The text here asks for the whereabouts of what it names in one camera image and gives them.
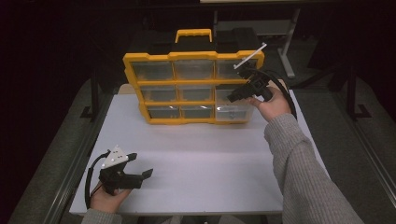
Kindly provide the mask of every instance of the person's left hand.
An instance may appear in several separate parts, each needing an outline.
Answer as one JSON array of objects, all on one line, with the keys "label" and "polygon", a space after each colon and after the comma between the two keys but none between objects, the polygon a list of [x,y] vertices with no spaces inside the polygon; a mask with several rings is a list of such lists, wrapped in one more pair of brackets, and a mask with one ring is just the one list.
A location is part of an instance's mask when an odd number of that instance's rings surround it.
[{"label": "person's left hand", "polygon": [[113,196],[106,193],[101,182],[98,183],[97,188],[99,189],[91,196],[91,208],[107,213],[117,213],[121,203],[132,191],[131,189],[124,189],[119,192],[116,189]]}]

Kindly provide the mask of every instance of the yellow storage organizer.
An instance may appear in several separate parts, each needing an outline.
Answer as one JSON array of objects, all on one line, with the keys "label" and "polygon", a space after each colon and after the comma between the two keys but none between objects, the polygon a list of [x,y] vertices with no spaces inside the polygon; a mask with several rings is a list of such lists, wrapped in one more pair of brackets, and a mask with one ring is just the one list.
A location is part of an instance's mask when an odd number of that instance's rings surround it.
[{"label": "yellow storage organizer", "polygon": [[[210,29],[146,31],[136,34],[123,62],[148,123],[244,123],[252,106],[230,103],[227,95],[247,82],[233,65],[259,47],[250,28],[217,32],[216,38]],[[260,68],[264,54],[249,61]]]}]

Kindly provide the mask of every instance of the organizer handle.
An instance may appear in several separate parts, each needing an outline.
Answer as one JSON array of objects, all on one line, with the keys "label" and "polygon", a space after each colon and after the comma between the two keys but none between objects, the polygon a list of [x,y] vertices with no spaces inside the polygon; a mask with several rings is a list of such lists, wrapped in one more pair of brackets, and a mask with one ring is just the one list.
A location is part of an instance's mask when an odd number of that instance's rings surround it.
[{"label": "organizer handle", "polygon": [[178,42],[178,38],[181,36],[188,35],[208,35],[209,41],[212,42],[212,31],[210,29],[191,29],[191,30],[178,30],[176,34],[175,43]]}]

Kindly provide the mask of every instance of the floor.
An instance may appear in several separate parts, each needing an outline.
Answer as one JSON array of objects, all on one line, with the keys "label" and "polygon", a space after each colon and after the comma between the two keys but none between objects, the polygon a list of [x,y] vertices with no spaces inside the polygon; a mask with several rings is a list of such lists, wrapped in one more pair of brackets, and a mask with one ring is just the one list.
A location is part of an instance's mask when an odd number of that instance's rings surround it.
[{"label": "floor", "polygon": [[[278,72],[288,85],[300,83],[319,72],[306,68],[315,40],[291,43],[288,55],[295,79],[285,77],[276,55],[278,40],[268,41],[272,45],[264,49],[266,60],[263,69]],[[326,88],[331,77],[329,75],[304,89],[295,90],[319,153],[331,179],[365,223],[396,223],[395,204],[384,190],[366,150],[372,147],[389,175],[395,179],[396,124],[375,99],[369,85],[360,79],[357,82],[357,105],[364,105],[372,117],[352,121],[345,111],[346,88],[340,92],[330,92]],[[111,94],[100,92],[99,116],[95,121],[81,118],[84,108],[91,105],[90,82],[81,86],[9,223],[81,222],[81,217],[68,213],[68,207],[111,97]],[[281,216],[269,216],[268,219],[272,224],[281,223]],[[125,217],[124,222],[136,223],[137,217]]]}]

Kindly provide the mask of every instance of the plastic drawer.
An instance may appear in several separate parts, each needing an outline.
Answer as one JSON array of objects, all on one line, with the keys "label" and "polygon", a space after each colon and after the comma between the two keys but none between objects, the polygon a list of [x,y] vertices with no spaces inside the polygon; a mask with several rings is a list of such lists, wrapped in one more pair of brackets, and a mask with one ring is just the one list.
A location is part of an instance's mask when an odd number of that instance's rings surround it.
[{"label": "plastic drawer", "polygon": [[216,106],[218,105],[239,105],[246,104],[244,101],[235,101],[233,103],[227,98],[233,90],[240,87],[241,85],[218,85],[215,90]]},{"label": "plastic drawer", "polygon": [[148,112],[152,119],[178,119],[180,117],[176,105],[149,105]]},{"label": "plastic drawer", "polygon": [[170,80],[173,79],[170,62],[132,62],[137,80]]},{"label": "plastic drawer", "polygon": [[248,121],[253,112],[252,105],[220,105],[216,107],[217,121]]},{"label": "plastic drawer", "polygon": [[177,86],[180,101],[211,101],[211,85],[179,85]]},{"label": "plastic drawer", "polygon": [[[234,64],[239,64],[241,60],[216,60],[216,78],[219,79],[233,79],[233,78],[241,78],[238,75],[241,67],[237,69],[233,69]],[[256,64],[257,60],[248,60],[248,62]]]},{"label": "plastic drawer", "polygon": [[209,119],[212,117],[212,105],[183,105],[182,116],[185,119]]},{"label": "plastic drawer", "polygon": [[177,99],[175,86],[140,87],[145,101],[169,102]]},{"label": "plastic drawer", "polygon": [[210,79],[213,76],[212,60],[174,61],[177,79]]}]

